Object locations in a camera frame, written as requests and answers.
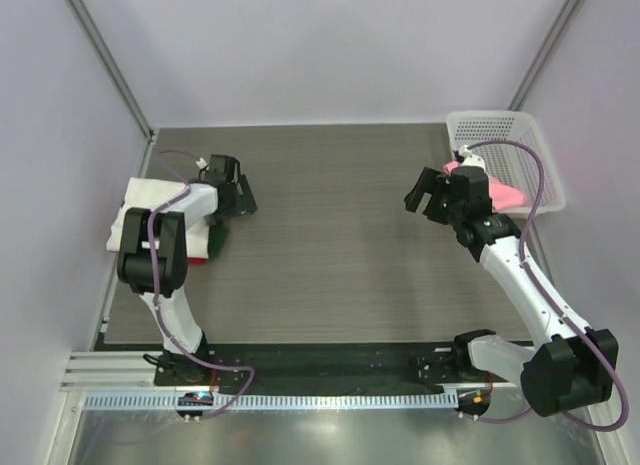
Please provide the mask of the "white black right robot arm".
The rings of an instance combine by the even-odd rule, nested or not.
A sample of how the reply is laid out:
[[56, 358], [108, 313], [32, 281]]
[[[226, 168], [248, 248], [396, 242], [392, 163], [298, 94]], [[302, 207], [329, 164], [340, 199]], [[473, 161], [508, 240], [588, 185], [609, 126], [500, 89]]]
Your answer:
[[594, 329], [549, 282], [531, 256], [524, 232], [496, 211], [488, 174], [459, 164], [451, 171], [425, 167], [404, 198], [409, 212], [419, 204], [431, 222], [453, 229], [499, 284], [531, 337], [526, 348], [488, 329], [455, 337], [453, 373], [473, 380], [485, 372], [516, 385], [542, 417], [568, 413], [611, 398], [618, 342], [607, 329]]

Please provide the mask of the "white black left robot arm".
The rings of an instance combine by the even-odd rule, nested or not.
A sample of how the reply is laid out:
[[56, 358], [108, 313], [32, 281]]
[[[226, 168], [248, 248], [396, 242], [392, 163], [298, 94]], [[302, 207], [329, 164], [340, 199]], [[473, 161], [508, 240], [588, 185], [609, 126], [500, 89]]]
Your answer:
[[197, 324], [185, 291], [187, 232], [204, 222], [216, 227], [258, 210], [240, 161], [229, 155], [198, 158], [198, 176], [180, 176], [175, 189], [153, 205], [125, 207], [117, 246], [117, 277], [149, 308], [163, 339], [163, 351], [145, 359], [156, 367], [155, 383], [200, 384], [211, 372], [247, 373], [248, 365], [215, 364], [205, 332]]

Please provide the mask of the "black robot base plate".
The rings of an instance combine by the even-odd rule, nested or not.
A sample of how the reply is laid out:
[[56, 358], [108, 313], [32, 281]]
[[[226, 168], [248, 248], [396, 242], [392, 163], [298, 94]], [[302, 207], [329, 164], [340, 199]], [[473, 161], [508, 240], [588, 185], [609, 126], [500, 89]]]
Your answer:
[[463, 368], [451, 342], [203, 344], [194, 355], [144, 356], [159, 386], [215, 385], [225, 394], [248, 384], [249, 395], [356, 396], [436, 394], [454, 383], [488, 382], [486, 372]]

